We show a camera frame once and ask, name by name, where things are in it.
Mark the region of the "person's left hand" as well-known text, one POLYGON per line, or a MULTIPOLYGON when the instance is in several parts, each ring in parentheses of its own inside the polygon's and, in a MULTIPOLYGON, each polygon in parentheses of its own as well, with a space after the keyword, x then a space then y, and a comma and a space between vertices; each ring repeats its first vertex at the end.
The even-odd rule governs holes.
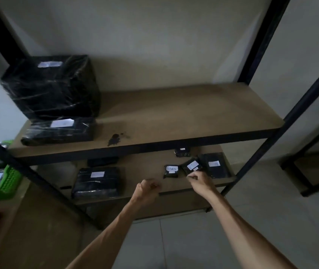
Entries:
POLYGON ((138 183, 130 199, 130 203, 141 208, 152 203, 161 191, 161 184, 155 179, 144 179, 138 183))

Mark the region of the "person's right forearm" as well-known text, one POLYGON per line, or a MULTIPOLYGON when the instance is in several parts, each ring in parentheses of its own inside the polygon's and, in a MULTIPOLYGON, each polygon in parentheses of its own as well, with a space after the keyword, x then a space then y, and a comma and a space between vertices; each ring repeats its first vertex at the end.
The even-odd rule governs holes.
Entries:
POLYGON ((212 206, 243 269, 298 269, 245 221, 216 189, 199 191, 212 206))

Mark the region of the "small black packet handwritten label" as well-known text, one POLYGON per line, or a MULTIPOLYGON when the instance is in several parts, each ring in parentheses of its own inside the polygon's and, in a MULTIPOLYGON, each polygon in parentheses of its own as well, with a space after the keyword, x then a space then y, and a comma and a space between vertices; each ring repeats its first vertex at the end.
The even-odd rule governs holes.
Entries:
POLYGON ((179 177, 179 170, 180 170, 179 165, 173 165, 173 164, 165 165, 164 169, 165 169, 165 172, 163 174, 163 179, 179 177))

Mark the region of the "large black wrapped box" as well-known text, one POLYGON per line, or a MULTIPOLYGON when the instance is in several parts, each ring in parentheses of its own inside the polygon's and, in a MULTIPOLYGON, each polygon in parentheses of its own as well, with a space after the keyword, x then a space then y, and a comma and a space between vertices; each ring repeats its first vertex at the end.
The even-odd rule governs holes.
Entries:
POLYGON ((0 83, 30 120, 97 117, 101 93, 88 55, 17 59, 0 83))

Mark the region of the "wooden shelf board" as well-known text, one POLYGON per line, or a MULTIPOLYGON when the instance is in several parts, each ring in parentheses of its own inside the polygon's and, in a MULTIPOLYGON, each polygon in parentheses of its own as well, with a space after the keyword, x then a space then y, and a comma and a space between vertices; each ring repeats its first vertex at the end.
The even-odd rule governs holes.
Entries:
POLYGON ((40 165, 266 139, 283 124, 242 83, 103 92, 93 141, 24 146, 27 121, 8 151, 40 165))
POLYGON ((72 186, 79 170, 87 167, 86 160, 41 165, 38 167, 37 172, 73 203, 85 205, 129 198, 132 196, 137 184, 144 179, 156 179, 159 181, 162 185, 162 195, 192 190, 181 168, 178 178, 163 178, 165 165, 180 165, 188 160, 189 157, 176 157, 174 150, 131 154, 121 157, 117 164, 111 165, 111 167, 118 167, 121 174, 120 193, 117 197, 71 198, 72 186))
MULTIPOLYGON (((110 223, 121 212, 129 199, 130 198, 116 199, 99 205, 97 220, 102 224, 110 223)), ((135 219, 160 217, 200 209, 205 210, 209 207, 210 204, 208 201, 191 190, 159 196, 153 203, 142 208, 136 214, 135 219)))

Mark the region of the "small black packet white label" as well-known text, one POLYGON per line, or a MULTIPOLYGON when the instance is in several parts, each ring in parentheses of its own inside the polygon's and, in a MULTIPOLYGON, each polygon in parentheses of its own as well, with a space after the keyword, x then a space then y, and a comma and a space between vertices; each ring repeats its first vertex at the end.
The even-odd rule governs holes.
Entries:
POLYGON ((201 164, 198 157, 193 157, 188 161, 180 165, 181 169, 184 171, 184 174, 188 176, 194 171, 203 171, 203 165, 201 164))

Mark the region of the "flat black packet white label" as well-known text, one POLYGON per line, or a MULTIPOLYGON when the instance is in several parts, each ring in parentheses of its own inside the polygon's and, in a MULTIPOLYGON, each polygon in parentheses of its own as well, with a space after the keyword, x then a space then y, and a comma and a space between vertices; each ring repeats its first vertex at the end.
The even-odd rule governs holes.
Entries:
POLYGON ((223 152, 199 154, 199 160, 212 179, 224 179, 232 176, 223 152))

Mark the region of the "medium black wrapped parcel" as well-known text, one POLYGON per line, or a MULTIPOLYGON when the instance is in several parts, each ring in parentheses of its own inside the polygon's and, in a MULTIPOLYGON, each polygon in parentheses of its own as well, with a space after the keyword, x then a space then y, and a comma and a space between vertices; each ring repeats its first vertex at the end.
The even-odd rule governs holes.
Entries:
POLYGON ((118 167, 87 167, 78 171, 71 198, 113 198, 120 195, 121 172, 118 167))

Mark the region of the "low black metal rack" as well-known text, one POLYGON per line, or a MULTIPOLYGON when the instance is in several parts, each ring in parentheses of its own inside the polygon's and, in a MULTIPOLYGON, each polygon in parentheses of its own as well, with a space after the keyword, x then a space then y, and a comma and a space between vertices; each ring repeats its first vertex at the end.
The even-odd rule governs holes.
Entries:
POLYGON ((319 134, 280 165, 304 187, 301 196, 305 198, 319 192, 319 151, 309 152, 317 143, 319 134))

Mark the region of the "small dark flat parcel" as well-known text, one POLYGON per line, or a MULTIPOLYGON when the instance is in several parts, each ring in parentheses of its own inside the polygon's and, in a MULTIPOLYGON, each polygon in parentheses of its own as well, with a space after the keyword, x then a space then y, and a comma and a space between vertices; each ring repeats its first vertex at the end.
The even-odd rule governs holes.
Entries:
POLYGON ((118 156, 88 159, 87 166, 88 167, 108 166, 108 165, 116 164, 118 160, 119 160, 118 156))

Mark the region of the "black metal shelf rack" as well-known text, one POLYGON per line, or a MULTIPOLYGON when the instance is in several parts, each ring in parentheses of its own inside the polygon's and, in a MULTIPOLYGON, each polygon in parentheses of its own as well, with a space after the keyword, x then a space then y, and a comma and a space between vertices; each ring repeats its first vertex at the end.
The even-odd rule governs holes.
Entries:
MULTIPOLYGON (((251 82, 261 59, 274 35, 277 26, 279 25, 285 10, 290 0, 271 0, 268 10, 265 14, 263 22, 256 35, 254 43, 251 47, 250 53, 244 63, 243 69, 239 75, 239 80, 243 80, 243 85, 239 83, 231 84, 234 87, 233 91, 226 88, 220 88, 218 85, 206 85, 203 86, 205 91, 211 92, 227 92, 229 96, 223 98, 223 103, 219 103, 220 96, 215 96, 215 110, 224 104, 230 103, 233 99, 234 103, 229 105, 229 110, 233 110, 235 114, 239 114, 239 111, 244 107, 249 108, 250 114, 254 114, 255 110, 264 111, 266 104, 249 88, 248 84, 251 82)), ((213 136, 202 136, 195 138, 184 139, 168 139, 159 141, 157 136, 154 136, 151 140, 144 140, 140 143, 131 144, 115 144, 115 138, 110 138, 105 142, 109 146, 104 144, 90 144, 85 147, 84 143, 80 143, 80 147, 74 151, 70 151, 64 148, 64 152, 60 152, 60 148, 55 148, 54 152, 42 152, 40 155, 31 153, 29 156, 14 156, 5 148, 0 145, 0 158, 5 163, 9 164, 12 168, 16 169, 27 177, 32 183, 40 187, 44 192, 52 195, 59 202, 63 203, 69 209, 77 213, 84 221, 94 225, 97 229, 104 229, 103 225, 100 225, 100 220, 92 218, 87 214, 86 210, 81 207, 87 208, 97 203, 102 203, 105 208, 108 208, 109 202, 120 203, 122 199, 127 197, 119 197, 117 199, 100 200, 89 199, 85 200, 83 204, 79 206, 65 197, 58 188, 51 185, 43 177, 41 177, 36 171, 33 171, 30 166, 45 165, 50 163, 60 163, 67 161, 81 161, 85 159, 94 159, 100 157, 121 156, 126 157, 130 154, 142 154, 142 153, 159 153, 159 151, 174 150, 175 148, 184 147, 204 147, 219 145, 225 143, 234 143, 249 140, 266 139, 265 142, 257 149, 257 151, 251 156, 251 158, 245 163, 245 165, 239 170, 236 178, 230 182, 220 182, 216 186, 225 186, 222 193, 226 195, 237 183, 243 178, 243 176, 263 157, 263 155, 284 135, 284 133, 298 120, 298 118, 314 103, 319 97, 319 77, 311 85, 309 90, 301 97, 301 99, 290 110, 286 117, 282 120, 279 118, 279 126, 269 128, 266 125, 265 129, 258 131, 249 131, 249 127, 245 126, 246 131, 239 132, 234 129, 234 126, 230 125, 230 122, 234 122, 232 114, 225 114, 223 122, 215 122, 215 126, 224 126, 224 129, 230 129, 228 134, 220 133, 213 136)))

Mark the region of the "long flat black wrapped parcel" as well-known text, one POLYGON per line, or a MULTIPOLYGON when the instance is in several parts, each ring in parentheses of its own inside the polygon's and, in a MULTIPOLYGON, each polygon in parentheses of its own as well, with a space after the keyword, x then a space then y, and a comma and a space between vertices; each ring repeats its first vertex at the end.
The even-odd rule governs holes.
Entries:
POLYGON ((93 117, 37 120, 25 130, 20 141, 25 146, 92 141, 95 125, 96 120, 93 117))

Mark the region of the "person's left forearm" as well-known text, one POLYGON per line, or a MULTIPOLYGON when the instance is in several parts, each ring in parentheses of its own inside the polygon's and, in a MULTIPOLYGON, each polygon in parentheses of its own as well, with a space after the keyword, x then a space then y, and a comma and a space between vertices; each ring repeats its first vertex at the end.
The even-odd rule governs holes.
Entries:
POLYGON ((131 198, 118 216, 65 269, 112 269, 139 210, 158 195, 131 198))

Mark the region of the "person's right hand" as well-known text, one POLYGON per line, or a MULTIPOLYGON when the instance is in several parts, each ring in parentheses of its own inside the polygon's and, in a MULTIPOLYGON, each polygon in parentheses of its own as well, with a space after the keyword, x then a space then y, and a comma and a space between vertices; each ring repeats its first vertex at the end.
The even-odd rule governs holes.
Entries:
POLYGON ((193 190, 205 199, 209 199, 212 196, 218 194, 218 191, 210 177, 206 175, 205 183, 190 183, 193 190))

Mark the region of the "tiny black packet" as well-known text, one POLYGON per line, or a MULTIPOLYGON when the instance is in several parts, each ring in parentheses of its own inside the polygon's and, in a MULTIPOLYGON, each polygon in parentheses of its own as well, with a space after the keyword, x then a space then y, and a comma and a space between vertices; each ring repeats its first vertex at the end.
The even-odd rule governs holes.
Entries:
POLYGON ((178 158, 191 157, 191 152, 189 147, 175 149, 174 153, 175 153, 175 156, 178 158))

